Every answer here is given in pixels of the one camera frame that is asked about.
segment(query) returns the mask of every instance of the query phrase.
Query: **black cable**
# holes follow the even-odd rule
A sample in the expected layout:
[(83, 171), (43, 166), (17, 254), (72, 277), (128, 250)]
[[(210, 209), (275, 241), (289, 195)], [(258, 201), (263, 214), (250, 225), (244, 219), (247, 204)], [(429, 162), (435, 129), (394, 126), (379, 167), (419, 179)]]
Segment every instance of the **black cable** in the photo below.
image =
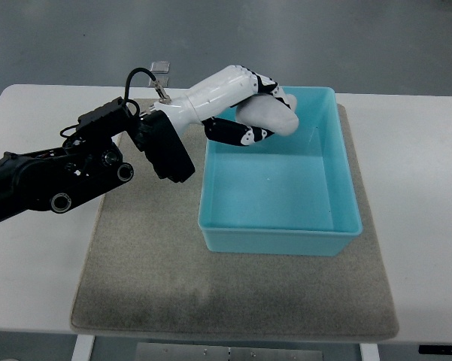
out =
[(130, 91), (130, 82), (132, 81), (134, 75), (136, 75), (137, 73), (145, 73), (150, 77), (150, 79), (152, 79), (152, 81), (156, 81), (156, 76), (152, 73), (152, 71), (146, 68), (135, 68), (129, 73), (129, 76), (127, 77), (126, 81), (126, 92), (123, 97), (123, 105), (126, 106), (127, 103), (132, 103), (137, 108), (135, 115), (138, 115), (139, 106), (137, 102), (134, 102), (133, 100), (129, 99), (129, 91)]
[(65, 134), (63, 134), (63, 133), (67, 132), (67, 131), (70, 130), (70, 129), (75, 129), (75, 128), (77, 128), (77, 125), (76, 125), (76, 124), (73, 125), (73, 126), (68, 126), (67, 128), (62, 129), (62, 130), (60, 131), (60, 136), (61, 136), (62, 138), (69, 138), (67, 135), (65, 135)]

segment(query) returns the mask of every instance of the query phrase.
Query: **white robotic hand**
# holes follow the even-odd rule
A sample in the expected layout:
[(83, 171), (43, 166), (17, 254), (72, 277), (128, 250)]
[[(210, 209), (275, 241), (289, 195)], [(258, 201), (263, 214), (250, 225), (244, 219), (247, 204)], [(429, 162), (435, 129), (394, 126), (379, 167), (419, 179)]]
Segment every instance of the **white robotic hand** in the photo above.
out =
[[(202, 124), (208, 138), (233, 145), (249, 145), (277, 133), (290, 135), (299, 125), (296, 98), (284, 93), (269, 77), (230, 65), (188, 89), (170, 102), (156, 102), (177, 134), (189, 124)], [(216, 118), (237, 105), (236, 122)]]

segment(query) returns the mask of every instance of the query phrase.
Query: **gray carpet mat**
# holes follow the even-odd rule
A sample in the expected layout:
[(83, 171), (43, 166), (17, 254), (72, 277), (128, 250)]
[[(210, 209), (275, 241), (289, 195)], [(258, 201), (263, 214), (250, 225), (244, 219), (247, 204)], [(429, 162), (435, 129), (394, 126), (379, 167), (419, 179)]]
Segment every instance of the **gray carpet mat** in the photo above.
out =
[(398, 332), (346, 111), (344, 142), (363, 233), (339, 255), (212, 253), (197, 224), (205, 136), (182, 137), (196, 167), (159, 180), (124, 135), (135, 176), (103, 199), (71, 311), (93, 335), (169, 340), (380, 341)]

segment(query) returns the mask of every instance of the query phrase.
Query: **white table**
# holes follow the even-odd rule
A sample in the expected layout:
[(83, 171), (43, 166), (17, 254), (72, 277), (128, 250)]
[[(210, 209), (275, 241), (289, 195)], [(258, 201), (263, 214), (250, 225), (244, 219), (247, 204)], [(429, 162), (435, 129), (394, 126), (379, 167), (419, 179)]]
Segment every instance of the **white table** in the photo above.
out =
[[(0, 158), (59, 146), (60, 129), (122, 95), (122, 87), (7, 88)], [(155, 93), (133, 89), (131, 97)], [(337, 100), (347, 109), (399, 319), (391, 341), (452, 344), (452, 98)], [(0, 223), (0, 330), (70, 332), (98, 206), (96, 199), (64, 215), (27, 211)]]

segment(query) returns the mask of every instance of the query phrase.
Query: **small metal plate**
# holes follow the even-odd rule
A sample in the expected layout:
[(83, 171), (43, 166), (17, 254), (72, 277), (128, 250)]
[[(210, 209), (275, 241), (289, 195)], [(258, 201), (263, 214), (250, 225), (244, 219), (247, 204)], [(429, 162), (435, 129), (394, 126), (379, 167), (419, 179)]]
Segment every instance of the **small metal plate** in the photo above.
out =
[(150, 66), (150, 71), (153, 73), (168, 73), (170, 62), (153, 62)]
[(139, 342), (135, 361), (323, 361), (316, 350), (204, 346), (197, 344), (149, 344)]

